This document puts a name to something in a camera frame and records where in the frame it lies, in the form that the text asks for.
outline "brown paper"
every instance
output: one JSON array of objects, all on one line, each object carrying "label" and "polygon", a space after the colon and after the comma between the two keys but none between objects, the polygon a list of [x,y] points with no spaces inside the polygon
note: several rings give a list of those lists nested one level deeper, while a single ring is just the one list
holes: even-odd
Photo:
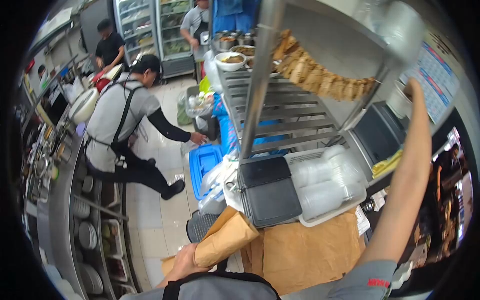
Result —
[{"label": "brown paper", "polygon": [[[199,267],[210,267],[228,258],[259,235],[244,214],[231,206],[218,217],[195,249],[195,262]],[[175,257],[163,259],[162,272],[168,274]]]},{"label": "brown paper", "polygon": [[[254,243],[262,243],[263,251],[254,250]],[[285,295],[342,278],[365,244],[358,235],[355,210],[350,210],[312,228],[300,223],[265,228],[263,239],[256,238],[243,251],[248,248],[252,253],[243,261],[244,269],[251,264],[252,273],[261,272],[279,295]]]}]

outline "yellow cloth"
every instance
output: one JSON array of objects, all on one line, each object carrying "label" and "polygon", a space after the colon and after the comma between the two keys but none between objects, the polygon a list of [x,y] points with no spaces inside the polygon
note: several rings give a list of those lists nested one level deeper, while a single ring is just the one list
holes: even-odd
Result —
[{"label": "yellow cloth", "polygon": [[372,178],[380,177],[383,174],[386,174],[392,170],[394,170],[402,158],[403,149],[398,150],[393,156],[387,158],[386,160],[382,160],[381,162],[376,163],[372,167]]}]

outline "paper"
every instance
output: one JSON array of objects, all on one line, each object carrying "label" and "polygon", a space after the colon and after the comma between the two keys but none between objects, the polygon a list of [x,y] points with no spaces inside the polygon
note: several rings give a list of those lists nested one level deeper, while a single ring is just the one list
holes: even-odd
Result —
[{"label": "paper", "polygon": [[460,81],[458,73],[463,72],[454,52],[434,29],[426,31],[416,66],[400,76],[403,83],[414,77],[425,94],[428,115],[437,123],[453,101]]},{"label": "paper", "polygon": [[311,228],[300,223],[265,228],[263,240],[256,238],[241,253],[245,271],[262,274],[285,295],[342,278],[364,248],[352,209]]},{"label": "paper", "polygon": [[[244,214],[227,206],[209,229],[195,250],[195,262],[199,267],[210,267],[241,249],[259,235],[257,229]],[[168,274],[175,257],[163,259],[162,272]]]}]

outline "plastic container stack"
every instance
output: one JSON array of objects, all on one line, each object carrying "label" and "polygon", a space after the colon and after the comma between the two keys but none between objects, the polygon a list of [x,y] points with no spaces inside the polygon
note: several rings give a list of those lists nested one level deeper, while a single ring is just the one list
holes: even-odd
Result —
[{"label": "plastic container stack", "polygon": [[[292,180],[303,213],[299,216],[305,226],[315,226],[341,214],[343,203],[353,204],[366,197],[362,181],[365,175],[357,161],[341,145],[325,148],[321,157],[290,163]],[[335,211],[328,217],[322,215]]]}]

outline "blue plastic bin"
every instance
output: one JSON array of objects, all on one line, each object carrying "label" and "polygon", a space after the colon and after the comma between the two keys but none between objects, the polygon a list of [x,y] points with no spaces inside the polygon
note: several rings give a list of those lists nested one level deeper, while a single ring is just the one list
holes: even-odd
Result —
[{"label": "blue plastic bin", "polygon": [[200,195],[202,178],[222,161],[222,157],[222,146],[220,145],[206,144],[190,151],[190,176],[192,178],[193,193],[198,201],[208,194],[207,192],[205,195]]}]

